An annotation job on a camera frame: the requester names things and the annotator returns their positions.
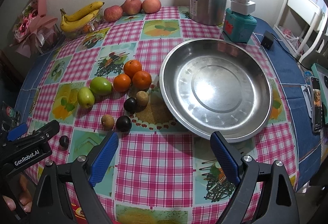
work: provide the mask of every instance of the human hand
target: human hand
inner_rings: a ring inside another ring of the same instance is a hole
[[[25,212],[31,212],[32,196],[27,189],[27,178],[25,178],[25,176],[22,174],[19,177],[19,185],[22,189],[22,192],[19,195],[19,201],[22,203]],[[16,209],[16,205],[12,199],[7,196],[3,196],[3,199],[5,200],[11,211]]]

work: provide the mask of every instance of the stainless steel plate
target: stainless steel plate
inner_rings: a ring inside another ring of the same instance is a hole
[[[240,47],[217,39],[179,44],[160,70],[163,99],[187,129],[209,139],[220,131],[230,143],[262,130],[272,108],[271,85]]]

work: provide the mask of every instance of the green fruit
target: green fruit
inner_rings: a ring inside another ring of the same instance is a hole
[[[95,103],[95,97],[88,87],[82,87],[77,93],[77,101],[82,108],[90,108]]]
[[[109,80],[103,77],[95,77],[90,82],[90,90],[94,94],[108,95],[112,92],[112,89],[112,84],[109,82]]]

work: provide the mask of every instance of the brown round fruit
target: brown round fruit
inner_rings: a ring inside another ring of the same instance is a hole
[[[136,100],[137,100],[138,105],[146,106],[149,102],[148,93],[146,93],[144,91],[137,92]]]
[[[142,3],[140,0],[125,0],[122,8],[125,13],[132,16],[140,13],[142,9]]]
[[[124,64],[123,71],[126,75],[128,75],[131,79],[135,75],[136,72],[142,70],[142,64],[138,60],[130,60]]]
[[[120,74],[115,77],[113,87],[118,92],[126,92],[131,85],[131,79],[126,74]]]
[[[151,76],[147,71],[138,71],[132,78],[133,85],[139,90],[148,89],[151,85]]]
[[[123,9],[120,6],[111,6],[104,10],[104,18],[108,22],[119,20],[123,16]]]
[[[158,12],[161,7],[162,4],[160,0],[144,0],[142,2],[142,9],[148,14]]]
[[[101,124],[104,129],[112,129],[115,124],[115,120],[111,115],[103,115],[101,118]]]

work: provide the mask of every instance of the banana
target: banana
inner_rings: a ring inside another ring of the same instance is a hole
[[[60,11],[63,11],[65,14],[65,18],[67,21],[77,21],[83,17],[85,17],[87,14],[91,13],[94,10],[100,9],[103,6],[104,2],[97,1],[93,2],[92,4],[89,4],[85,7],[82,7],[79,11],[76,11],[72,15],[66,15],[65,11],[61,9]]]
[[[62,21],[60,23],[60,28],[64,32],[73,32],[79,28],[82,28],[90,20],[92,20],[99,12],[99,9],[92,11],[90,14],[76,21],[66,21],[64,12],[60,11],[62,14]]]

